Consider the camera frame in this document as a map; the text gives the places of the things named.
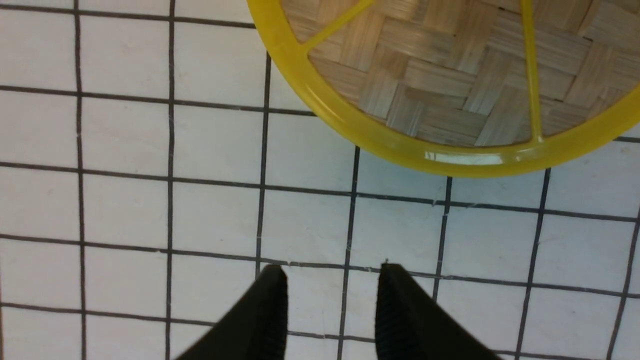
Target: yellow plastic spoke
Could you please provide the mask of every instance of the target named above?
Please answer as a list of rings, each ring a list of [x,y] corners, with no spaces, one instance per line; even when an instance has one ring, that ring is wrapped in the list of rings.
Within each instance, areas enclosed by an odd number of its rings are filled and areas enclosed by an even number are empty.
[[[527,81],[529,83],[529,111],[531,112],[531,142],[543,142],[542,120],[540,118],[540,85],[538,79],[538,57],[536,56],[536,35],[533,23],[531,0],[520,0],[522,27],[524,29],[525,58],[527,60]]]
[[[305,53],[308,53],[314,47],[318,46],[321,42],[325,41],[328,37],[338,31],[341,27],[345,26],[354,17],[358,16],[365,9],[373,4],[374,0],[360,0],[354,7],[350,8],[347,12],[343,13],[327,25],[322,31],[315,34],[314,37],[302,44],[302,49]]]

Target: woven bamboo mat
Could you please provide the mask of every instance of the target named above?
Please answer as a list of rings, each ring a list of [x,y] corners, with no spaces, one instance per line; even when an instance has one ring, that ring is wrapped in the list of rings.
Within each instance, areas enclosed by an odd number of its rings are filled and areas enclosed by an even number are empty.
[[[282,0],[301,42],[355,3]],[[640,83],[640,0],[534,6],[545,136]],[[378,0],[310,52],[338,93],[387,127],[464,147],[530,139],[524,56],[519,0]]]

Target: white square tile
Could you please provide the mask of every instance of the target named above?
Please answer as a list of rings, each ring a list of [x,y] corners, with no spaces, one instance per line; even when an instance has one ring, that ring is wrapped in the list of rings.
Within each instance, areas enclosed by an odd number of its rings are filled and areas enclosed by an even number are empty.
[[[267,191],[262,257],[344,264],[350,204],[346,196]]]
[[[253,261],[173,256],[172,316],[220,321],[253,284]]]
[[[378,360],[376,344],[345,340],[342,344],[343,360]]]
[[[271,63],[271,90],[269,106],[277,109],[309,111],[309,107],[300,99],[291,85],[282,76],[275,63]]]
[[[176,16],[222,21],[253,22],[246,1],[236,0],[179,0]]]
[[[262,107],[265,73],[254,29],[175,25],[176,99]]]
[[[533,281],[622,291],[634,225],[547,215]]]
[[[271,115],[266,182],[350,191],[355,146],[317,117]]]
[[[486,347],[515,350],[525,288],[440,281],[438,305]]]
[[[452,208],[442,274],[526,282],[537,222],[533,213]]]
[[[640,334],[640,300],[627,299],[611,358],[613,360],[636,360],[640,354],[638,334]]]
[[[640,144],[609,143],[551,171],[547,208],[636,217],[639,168]]]
[[[260,182],[262,113],[175,107],[174,175]]]
[[[146,316],[166,313],[166,254],[85,249],[86,307]]]
[[[164,359],[164,322],[86,317],[86,353],[91,360]]]
[[[285,266],[289,284],[289,330],[338,334],[344,271]]]
[[[0,84],[76,90],[73,15],[0,10]]]
[[[255,256],[260,190],[173,186],[173,248]]]
[[[166,226],[166,182],[84,177],[86,241],[166,248]]]
[[[545,172],[493,179],[453,179],[451,200],[472,204],[493,204],[538,208]]]
[[[375,337],[376,299],[379,274],[374,272],[349,271],[347,287],[347,316],[344,334],[361,338]],[[431,296],[433,279],[413,278]]]
[[[338,354],[338,341],[331,339],[287,337],[285,360],[335,360]]]
[[[79,240],[78,175],[0,168],[0,231]]]
[[[2,309],[4,360],[81,360],[80,314]]]
[[[71,96],[0,92],[0,161],[77,167]]]
[[[2,301],[80,308],[80,248],[0,239]]]
[[[442,206],[359,198],[351,264],[379,268],[389,260],[409,271],[435,273],[443,213]]]
[[[605,359],[620,299],[532,289],[522,351]]]
[[[400,167],[361,151],[358,192],[444,200],[447,178]]]
[[[169,23],[82,16],[85,92],[169,96]]]
[[[195,343],[210,330],[210,326],[184,323],[171,324],[171,358],[176,359],[182,355],[183,352],[195,345]]]
[[[83,99],[84,167],[166,176],[168,109],[164,104]]]
[[[640,246],[636,245],[636,254],[634,256],[634,264],[631,272],[631,283],[629,284],[629,293],[640,295]]]
[[[80,0],[80,10],[169,15],[170,0]]]
[[[74,0],[0,0],[0,4],[70,9],[74,7]]]

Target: woven bamboo basket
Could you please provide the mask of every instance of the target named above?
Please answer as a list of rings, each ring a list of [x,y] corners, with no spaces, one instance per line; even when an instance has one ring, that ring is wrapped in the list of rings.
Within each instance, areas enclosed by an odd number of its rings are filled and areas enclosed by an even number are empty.
[[[640,120],[640,0],[249,3],[303,100],[402,165],[517,174],[584,154]],[[273,33],[283,20],[287,31]]]

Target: yellow plastic rim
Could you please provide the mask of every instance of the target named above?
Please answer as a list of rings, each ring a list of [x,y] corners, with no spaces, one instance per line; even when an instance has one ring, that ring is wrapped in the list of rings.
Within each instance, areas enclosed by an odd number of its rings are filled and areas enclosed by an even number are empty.
[[[446,176],[512,176],[578,158],[640,122],[639,86],[583,125],[548,138],[542,137],[531,0],[521,0],[531,100],[531,141],[486,148],[440,145],[397,133],[344,100],[311,64],[308,52],[371,6],[374,0],[361,0],[304,44],[297,41],[280,6],[281,0],[247,1],[272,60],[305,104],[357,146],[398,165]]]

